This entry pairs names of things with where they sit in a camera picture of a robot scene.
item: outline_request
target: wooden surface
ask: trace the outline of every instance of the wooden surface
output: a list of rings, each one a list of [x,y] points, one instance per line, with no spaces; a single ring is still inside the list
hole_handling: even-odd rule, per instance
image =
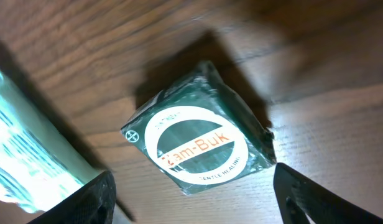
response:
[[[187,197],[119,133],[201,59],[272,126],[279,162],[383,218],[383,1],[2,0],[0,49],[137,223],[281,223],[273,168]]]

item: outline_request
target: dark curved object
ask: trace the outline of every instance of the dark curved object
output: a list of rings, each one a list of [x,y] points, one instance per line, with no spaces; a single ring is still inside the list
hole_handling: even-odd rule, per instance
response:
[[[115,204],[114,177],[110,171],[104,171],[29,224],[110,224]]]
[[[285,224],[383,223],[383,219],[353,205],[291,167],[278,163],[274,191]]]

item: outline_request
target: teal and white package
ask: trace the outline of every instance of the teal and white package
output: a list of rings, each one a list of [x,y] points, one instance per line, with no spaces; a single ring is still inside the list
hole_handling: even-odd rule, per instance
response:
[[[98,174],[0,72],[0,200],[47,211]]]
[[[210,62],[140,107],[121,132],[185,194],[276,163],[272,133]]]

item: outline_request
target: circular logo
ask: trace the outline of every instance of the circular logo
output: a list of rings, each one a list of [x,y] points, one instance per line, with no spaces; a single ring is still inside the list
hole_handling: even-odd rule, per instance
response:
[[[164,131],[176,123],[188,120],[210,121],[220,125],[220,128],[185,142],[164,155],[160,151],[157,152],[157,146]],[[145,145],[149,157],[167,173],[190,184],[208,185],[229,181],[244,170],[248,160],[248,147],[243,133],[224,117],[197,106],[174,106],[158,112],[147,124],[145,139],[148,139]],[[234,147],[228,160],[213,170],[191,173],[182,168],[173,169],[185,159],[192,159],[194,156],[231,142],[234,143]]]
[[[125,138],[130,142],[134,143],[139,140],[139,134],[134,130],[129,130],[125,133]]]

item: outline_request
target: white circular icon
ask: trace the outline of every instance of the white circular icon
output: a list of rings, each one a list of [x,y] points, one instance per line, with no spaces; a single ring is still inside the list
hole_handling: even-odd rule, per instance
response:
[[[163,166],[157,157],[157,146],[161,135],[171,125],[187,120],[211,121],[222,125],[232,133],[234,148],[229,159],[224,164],[216,169],[197,174],[189,173],[185,170],[177,172],[167,166]],[[145,144],[149,157],[160,166],[161,169],[179,180],[190,184],[206,185],[226,182],[239,175],[244,170],[248,161],[248,147],[243,133],[224,117],[197,106],[174,106],[158,112],[147,124],[145,139],[148,139]],[[217,178],[205,178],[211,176],[217,176]]]
[[[125,133],[125,138],[130,142],[134,143],[139,140],[139,134],[134,130],[129,130]]]

